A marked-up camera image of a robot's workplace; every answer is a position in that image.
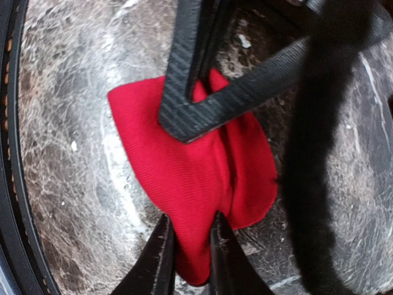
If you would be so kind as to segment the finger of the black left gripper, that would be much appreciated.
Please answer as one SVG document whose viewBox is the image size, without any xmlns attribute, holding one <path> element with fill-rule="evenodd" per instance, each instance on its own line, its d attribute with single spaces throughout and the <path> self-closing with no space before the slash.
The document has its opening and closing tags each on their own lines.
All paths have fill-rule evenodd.
<svg viewBox="0 0 393 295">
<path fill-rule="evenodd" d="M 287 45 L 214 90 L 209 72 L 241 17 L 254 34 L 281 37 Z M 300 79 L 309 31 L 309 1 L 179 1 L 160 102 L 162 127 L 189 143 L 285 92 Z"/>
</svg>

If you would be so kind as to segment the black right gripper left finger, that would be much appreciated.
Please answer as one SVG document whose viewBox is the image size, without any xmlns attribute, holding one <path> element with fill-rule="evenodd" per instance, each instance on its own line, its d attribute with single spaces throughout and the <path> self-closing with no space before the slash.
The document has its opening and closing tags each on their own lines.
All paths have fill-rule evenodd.
<svg viewBox="0 0 393 295">
<path fill-rule="evenodd" d="M 174 293 L 176 236 L 170 218 L 163 214 L 133 268 L 112 295 L 164 295 Z"/>
</svg>

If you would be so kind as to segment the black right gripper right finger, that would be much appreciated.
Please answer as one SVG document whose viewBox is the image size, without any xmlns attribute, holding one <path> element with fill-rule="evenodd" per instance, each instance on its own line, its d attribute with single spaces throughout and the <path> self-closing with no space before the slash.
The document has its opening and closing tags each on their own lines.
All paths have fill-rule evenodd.
<svg viewBox="0 0 393 295">
<path fill-rule="evenodd" d="M 225 215 L 217 212 L 210 231 L 209 294 L 272 295 L 251 266 Z"/>
</svg>

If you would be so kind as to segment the red santa sock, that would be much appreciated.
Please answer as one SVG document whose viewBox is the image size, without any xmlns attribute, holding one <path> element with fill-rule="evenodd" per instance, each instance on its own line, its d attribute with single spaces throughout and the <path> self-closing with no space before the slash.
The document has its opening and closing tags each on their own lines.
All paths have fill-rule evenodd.
<svg viewBox="0 0 393 295">
<path fill-rule="evenodd" d="M 210 274 L 215 214 L 222 212 L 233 229 L 261 221 L 278 194 L 276 165 L 250 112 L 190 144 L 175 140 L 158 121 L 164 82 L 121 85 L 107 98 L 137 180 L 174 226 L 177 273 L 200 286 Z"/>
</svg>

